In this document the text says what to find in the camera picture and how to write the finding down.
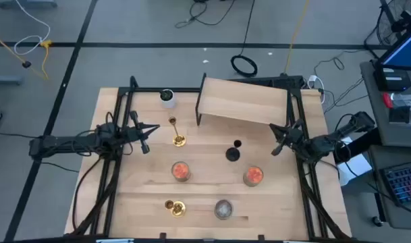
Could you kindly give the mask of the wooden shelf with black legs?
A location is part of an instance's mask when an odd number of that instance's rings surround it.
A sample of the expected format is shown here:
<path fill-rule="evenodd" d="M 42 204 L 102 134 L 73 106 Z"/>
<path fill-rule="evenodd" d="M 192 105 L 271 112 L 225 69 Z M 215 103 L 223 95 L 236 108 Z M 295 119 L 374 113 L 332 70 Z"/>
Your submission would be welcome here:
<path fill-rule="evenodd" d="M 290 120 L 290 86 L 281 78 L 223 80 L 202 77 L 195 106 L 196 123 L 214 115 L 259 124 L 286 125 Z"/>

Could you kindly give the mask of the black box device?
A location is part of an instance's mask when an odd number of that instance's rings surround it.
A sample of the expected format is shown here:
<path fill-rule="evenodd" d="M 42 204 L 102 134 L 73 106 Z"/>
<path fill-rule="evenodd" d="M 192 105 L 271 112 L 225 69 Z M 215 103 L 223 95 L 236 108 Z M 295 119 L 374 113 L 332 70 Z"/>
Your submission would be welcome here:
<path fill-rule="evenodd" d="M 378 67 L 374 71 L 374 76 L 380 91 L 403 92 L 411 87 L 410 77 L 405 70 Z"/>

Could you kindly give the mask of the white pot with plant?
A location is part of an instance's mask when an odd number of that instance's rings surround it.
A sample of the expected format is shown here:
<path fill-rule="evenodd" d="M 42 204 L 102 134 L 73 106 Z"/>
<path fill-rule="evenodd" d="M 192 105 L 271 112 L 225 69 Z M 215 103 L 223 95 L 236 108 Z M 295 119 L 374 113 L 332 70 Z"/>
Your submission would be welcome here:
<path fill-rule="evenodd" d="M 159 94 L 164 108 L 172 109 L 175 107 L 175 95 L 171 89 L 163 89 Z"/>

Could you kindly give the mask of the white power adapter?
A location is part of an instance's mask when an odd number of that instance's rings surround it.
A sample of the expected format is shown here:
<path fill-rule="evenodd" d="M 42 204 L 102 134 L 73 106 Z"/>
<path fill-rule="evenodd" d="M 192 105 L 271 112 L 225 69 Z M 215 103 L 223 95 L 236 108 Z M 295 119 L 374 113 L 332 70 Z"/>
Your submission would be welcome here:
<path fill-rule="evenodd" d="M 325 87 L 324 87 L 323 81 L 318 76 L 311 75 L 307 81 L 307 86 L 309 89 L 317 89 L 320 92 L 321 103 L 323 104 L 325 102 L 325 94 L 324 94 Z"/>

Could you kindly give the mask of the tall gold candlestick holder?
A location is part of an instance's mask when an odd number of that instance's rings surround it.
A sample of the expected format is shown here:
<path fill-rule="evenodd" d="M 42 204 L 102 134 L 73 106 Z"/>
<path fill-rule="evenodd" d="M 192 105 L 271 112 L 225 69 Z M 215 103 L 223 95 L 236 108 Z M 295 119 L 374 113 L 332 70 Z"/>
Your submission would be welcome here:
<path fill-rule="evenodd" d="M 186 143 L 186 138 L 182 135 L 179 134 L 177 128 L 176 128 L 176 118 L 175 117 L 170 117 L 168 119 L 169 123 L 173 126 L 174 130 L 175 130 L 175 136 L 173 137 L 173 144 L 176 147 L 181 147 L 184 146 Z"/>

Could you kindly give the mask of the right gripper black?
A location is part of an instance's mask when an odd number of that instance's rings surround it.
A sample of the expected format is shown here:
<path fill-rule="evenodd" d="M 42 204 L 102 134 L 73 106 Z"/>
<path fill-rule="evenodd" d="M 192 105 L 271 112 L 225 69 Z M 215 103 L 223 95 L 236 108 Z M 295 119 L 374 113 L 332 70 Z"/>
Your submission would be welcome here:
<path fill-rule="evenodd" d="M 303 119 L 298 119 L 292 126 L 278 126 L 275 124 L 269 124 L 269 127 L 278 143 L 277 147 L 272 150 L 271 154 L 273 156 L 278 155 L 284 146 L 292 148 L 293 145 L 295 145 L 296 150 L 298 150 L 298 145 L 301 144 L 304 139 L 304 133 L 301 128 L 303 125 Z"/>

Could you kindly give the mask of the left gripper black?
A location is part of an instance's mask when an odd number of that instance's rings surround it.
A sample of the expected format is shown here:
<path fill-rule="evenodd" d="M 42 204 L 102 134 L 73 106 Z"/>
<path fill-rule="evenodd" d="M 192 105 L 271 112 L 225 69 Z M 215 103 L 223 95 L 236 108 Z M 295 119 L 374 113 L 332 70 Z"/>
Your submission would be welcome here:
<path fill-rule="evenodd" d="M 134 122 L 134 127 L 127 127 L 123 129 L 123 137 L 127 142 L 135 142 L 137 140 L 140 141 L 141 143 L 141 149 L 143 154 L 147 154 L 150 152 L 149 146 L 146 143 L 146 140 L 148 137 L 155 131 L 157 130 L 160 125 L 159 124 L 144 124 L 143 122 L 138 121 L 138 114 L 136 111 L 131 111 L 129 113 L 130 118 Z"/>

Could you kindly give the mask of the large tin can floral label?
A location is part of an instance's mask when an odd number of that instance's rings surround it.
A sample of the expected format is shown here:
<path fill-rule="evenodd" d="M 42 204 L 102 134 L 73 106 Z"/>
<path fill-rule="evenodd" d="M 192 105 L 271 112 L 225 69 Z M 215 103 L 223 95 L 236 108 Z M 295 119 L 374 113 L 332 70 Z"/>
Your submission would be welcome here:
<path fill-rule="evenodd" d="M 214 209 L 215 216 L 220 220 L 229 219 L 233 213 L 233 205 L 228 200 L 219 200 Z"/>

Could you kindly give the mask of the white paper sheet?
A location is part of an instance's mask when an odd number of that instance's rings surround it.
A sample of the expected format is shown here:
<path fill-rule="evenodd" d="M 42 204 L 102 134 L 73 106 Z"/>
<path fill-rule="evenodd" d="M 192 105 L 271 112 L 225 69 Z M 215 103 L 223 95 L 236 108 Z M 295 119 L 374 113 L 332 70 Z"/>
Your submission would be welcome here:
<path fill-rule="evenodd" d="M 348 162 L 338 164 L 337 168 L 340 186 L 345 186 L 356 176 L 361 176 L 372 170 L 372 166 L 362 154 L 352 157 Z"/>

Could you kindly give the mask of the black candlestick holder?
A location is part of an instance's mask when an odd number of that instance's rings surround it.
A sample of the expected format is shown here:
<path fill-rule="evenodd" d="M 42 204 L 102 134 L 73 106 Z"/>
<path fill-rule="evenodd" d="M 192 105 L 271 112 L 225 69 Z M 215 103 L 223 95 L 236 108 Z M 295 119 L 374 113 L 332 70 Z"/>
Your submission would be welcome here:
<path fill-rule="evenodd" d="M 234 162 L 240 158 L 240 150 L 242 142 L 240 140 L 235 140 L 234 145 L 228 148 L 225 152 L 226 159 L 228 161 Z"/>

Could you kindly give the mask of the black aluminium table frame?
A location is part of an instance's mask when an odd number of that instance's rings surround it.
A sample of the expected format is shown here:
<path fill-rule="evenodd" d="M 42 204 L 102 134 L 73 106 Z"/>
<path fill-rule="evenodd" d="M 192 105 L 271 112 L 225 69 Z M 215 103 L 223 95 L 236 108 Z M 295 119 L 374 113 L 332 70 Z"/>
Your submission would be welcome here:
<path fill-rule="evenodd" d="M 140 121 L 159 124 L 148 138 L 150 152 L 143 154 L 140 143 L 126 147 L 122 157 L 114 199 L 101 209 L 98 233 L 120 238 L 255 240 L 307 240 L 310 236 L 331 236 L 331 230 L 304 199 L 295 154 L 288 148 L 271 154 L 275 137 L 267 124 L 203 115 L 196 123 L 195 106 L 199 88 L 178 89 L 173 109 L 165 109 L 155 88 L 138 88 L 132 109 Z M 173 144 L 176 128 L 186 138 L 184 146 Z M 231 162 L 225 152 L 242 142 L 240 158 Z M 174 163 L 190 168 L 190 179 L 178 182 L 171 174 Z M 243 182 L 252 166 L 262 169 L 264 178 L 255 187 Z M 219 200 L 233 205 L 229 219 L 214 214 Z M 186 206 L 182 217 L 165 208 L 167 200 Z"/>

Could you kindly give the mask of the orange candle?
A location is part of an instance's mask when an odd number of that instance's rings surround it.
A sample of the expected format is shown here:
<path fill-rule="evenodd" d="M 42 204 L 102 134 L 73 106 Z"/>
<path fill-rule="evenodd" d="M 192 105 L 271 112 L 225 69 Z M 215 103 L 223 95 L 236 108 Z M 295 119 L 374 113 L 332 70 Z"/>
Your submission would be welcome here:
<path fill-rule="evenodd" d="M 172 165 L 171 174 L 178 182 L 187 182 L 191 176 L 188 164 L 183 161 L 178 161 Z"/>
<path fill-rule="evenodd" d="M 249 187 L 258 186 L 264 178 L 264 173 L 261 168 L 257 166 L 249 167 L 243 173 L 243 182 Z"/>

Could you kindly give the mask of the short gold candlestick holder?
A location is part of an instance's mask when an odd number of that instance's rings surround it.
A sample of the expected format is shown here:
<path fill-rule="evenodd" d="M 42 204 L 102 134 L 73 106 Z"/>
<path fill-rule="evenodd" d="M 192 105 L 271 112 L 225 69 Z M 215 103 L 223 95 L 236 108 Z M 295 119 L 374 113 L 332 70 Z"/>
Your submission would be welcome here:
<path fill-rule="evenodd" d="M 164 205 L 173 217 L 182 217 L 186 212 L 186 206 L 181 201 L 167 200 Z"/>

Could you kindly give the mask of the small black square box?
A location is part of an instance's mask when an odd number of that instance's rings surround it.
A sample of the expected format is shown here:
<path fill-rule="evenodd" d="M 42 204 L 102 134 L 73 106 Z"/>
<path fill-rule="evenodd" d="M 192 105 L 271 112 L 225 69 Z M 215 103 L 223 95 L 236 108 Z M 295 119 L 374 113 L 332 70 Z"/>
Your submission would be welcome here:
<path fill-rule="evenodd" d="M 389 123 L 408 124 L 410 122 L 410 107 L 401 106 L 389 110 Z"/>

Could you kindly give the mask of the backlit computer keyboard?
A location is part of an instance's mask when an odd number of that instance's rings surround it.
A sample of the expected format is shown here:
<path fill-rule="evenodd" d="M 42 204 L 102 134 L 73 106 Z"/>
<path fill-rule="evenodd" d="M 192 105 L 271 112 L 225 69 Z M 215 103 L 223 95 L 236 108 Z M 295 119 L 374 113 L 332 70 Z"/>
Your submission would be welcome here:
<path fill-rule="evenodd" d="M 411 204 L 411 162 L 380 171 L 387 192 L 397 205 Z"/>

